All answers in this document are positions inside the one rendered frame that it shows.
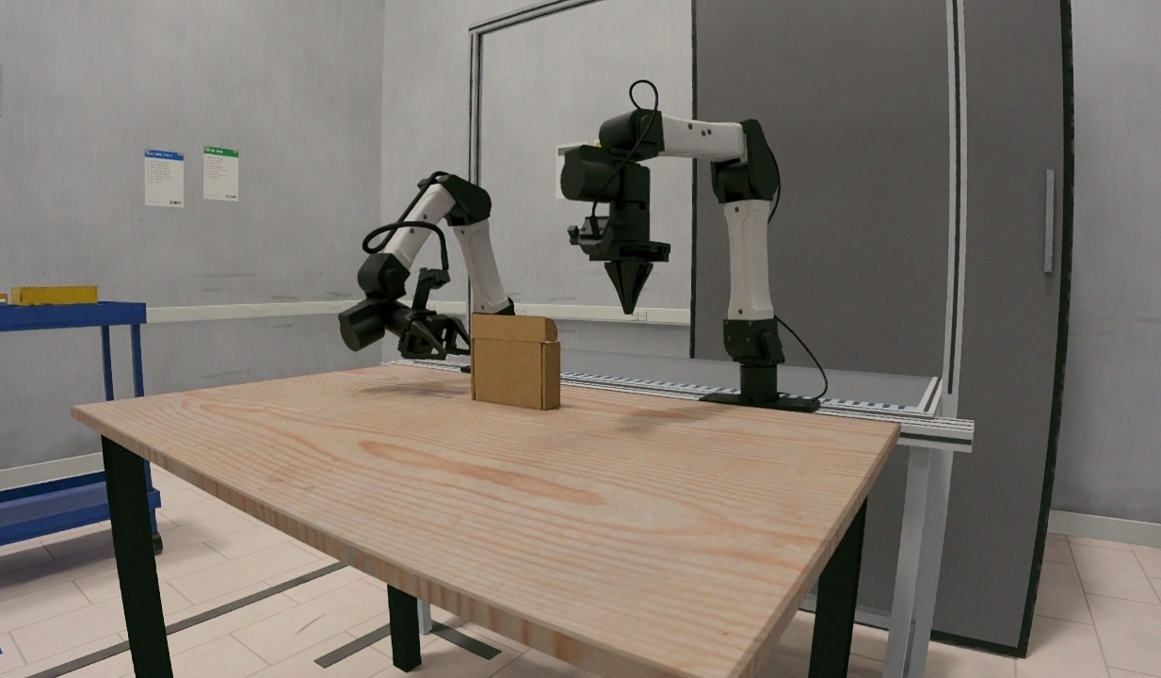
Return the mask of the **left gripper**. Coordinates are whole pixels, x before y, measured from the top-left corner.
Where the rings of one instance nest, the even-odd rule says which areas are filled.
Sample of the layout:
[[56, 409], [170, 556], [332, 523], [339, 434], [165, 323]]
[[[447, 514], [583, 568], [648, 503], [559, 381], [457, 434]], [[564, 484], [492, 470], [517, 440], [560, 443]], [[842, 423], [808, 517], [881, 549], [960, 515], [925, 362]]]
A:
[[627, 202], [626, 209], [620, 209], [619, 202], [611, 202], [610, 218], [599, 216], [597, 219], [599, 237], [605, 237], [607, 226], [613, 228], [614, 237], [606, 253], [589, 257], [589, 260], [611, 261], [605, 262], [605, 271], [616, 289], [623, 313], [632, 315], [646, 279], [652, 273], [652, 264], [649, 262], [668, 262], [670, 244], [650, 241], [649, 204]]

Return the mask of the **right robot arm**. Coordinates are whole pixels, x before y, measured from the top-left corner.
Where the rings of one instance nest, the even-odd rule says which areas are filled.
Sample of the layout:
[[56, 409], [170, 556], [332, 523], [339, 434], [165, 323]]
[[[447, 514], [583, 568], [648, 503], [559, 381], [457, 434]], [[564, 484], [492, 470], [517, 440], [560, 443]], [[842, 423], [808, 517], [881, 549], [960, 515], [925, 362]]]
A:
[[[450, 173], [434, 179], [403, 219], [421, 219], [435, 226], [442, 218], [447, 219], [447, 226], [454, 226], [454, 235], [471, 277], [476, 301], [476, 311], [473, 313], [515, 315], [514, 304], [509, 303], [502, 276], [495, 266], [490, 224], [486, 219], [491, 217], [491, 209], [492, 199], [484, 188]], [[408, 308], [396, 298], [408, 295], [405, 282], [411, 275], [409, 269], [430, 235], [432, 229], [427, 228], [395, 229], [394, 235], [388, 237], [385, 248], [365, 259], [363, 266], [358, 269], [356, 280], [366, 300], [338, 315], [342, 325], [340, 333], [349, 349], [356, 352], [365, 349], [366, 345], [377, 342], [385, 336], [385, 330], [392, 333], [388, 325], [391, 316], [399, 306]], [[450, 282], [448, 271], [428, 273], [426, 267], [418, 271], [421, 275], [418, 276], [418, 282], [424, 282], [428, 289], [439, 289]]]

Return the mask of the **brown cardboard box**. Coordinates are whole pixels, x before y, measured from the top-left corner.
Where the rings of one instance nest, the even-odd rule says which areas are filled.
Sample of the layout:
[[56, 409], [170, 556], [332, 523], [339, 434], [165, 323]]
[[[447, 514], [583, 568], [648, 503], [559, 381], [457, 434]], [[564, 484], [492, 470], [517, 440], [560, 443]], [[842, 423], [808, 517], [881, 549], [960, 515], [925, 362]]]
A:
[[536, 411], [561, 405], [561, 342], [554, 320], [473, 313], [471, 336], [473, 401]]

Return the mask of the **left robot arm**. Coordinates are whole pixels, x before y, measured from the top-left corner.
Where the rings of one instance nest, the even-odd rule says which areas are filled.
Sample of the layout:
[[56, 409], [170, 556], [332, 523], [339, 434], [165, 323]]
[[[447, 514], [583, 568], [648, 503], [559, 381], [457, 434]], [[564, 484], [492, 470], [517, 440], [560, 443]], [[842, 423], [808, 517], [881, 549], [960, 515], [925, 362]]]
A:
[[[601, 147], [583, 143], [567, 150], [561, 171], [563, 196], [569, 201], [596, 202], [599, 190], [635, 149], [650, 120], [652, 110], [646, 108], [622, 113], [599, 127]], [[744, 134], [748, 160], [742, 163]], [[698, 402], [815, 412], [819, 399], [777, 392], [777, 365], [785, 363], [785, 355], [767, 287], [766, 219], [779, 176], [760, 123], [675, 120], [656, 110], [652, 128], [598, 204], [619, 202], [620, 209], [626, 209], [627, 202], [650, 204], [652, 171], [639, 167], [639, 163], [655, 157], [711, 160], [712, 188], [717, 204], [724, 204], [730, 237], [731, 300], [728, 320], [723, 320], [723, 339], [728, 355], [740, 363], [740, 395], [714, 392]]]

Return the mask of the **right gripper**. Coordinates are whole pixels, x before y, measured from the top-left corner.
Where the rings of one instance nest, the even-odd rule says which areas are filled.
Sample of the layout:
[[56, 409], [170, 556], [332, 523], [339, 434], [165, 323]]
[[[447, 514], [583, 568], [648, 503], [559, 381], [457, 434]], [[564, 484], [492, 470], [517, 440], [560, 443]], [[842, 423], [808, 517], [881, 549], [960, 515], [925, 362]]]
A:
[[[391, 320], [388, 323], [391, 332], [394, 336], [401, 336], [402, 333], [396, 349], [402, 352], [402, 358], [405, 360], [445, 361], [447, 353], [471, 356], [471, 336], [468, 336], [462, 320], [459, 320], [456, 317], [448, 317], [446, 313], [437, 315], [435, 310], [431, 312], [426, 308], [428, 295], [430, 289], [425, 288], [424, 282], [418, 282], [414, 289], [412, 306], [405, 309], [399, 306], [391, 316]], [[462, 336], [469, 349], [457, 348], [457, 334]], [[445, 348], [442, 347], [444, 342]], [[438, 353], [432, 353], [433, 348]]]

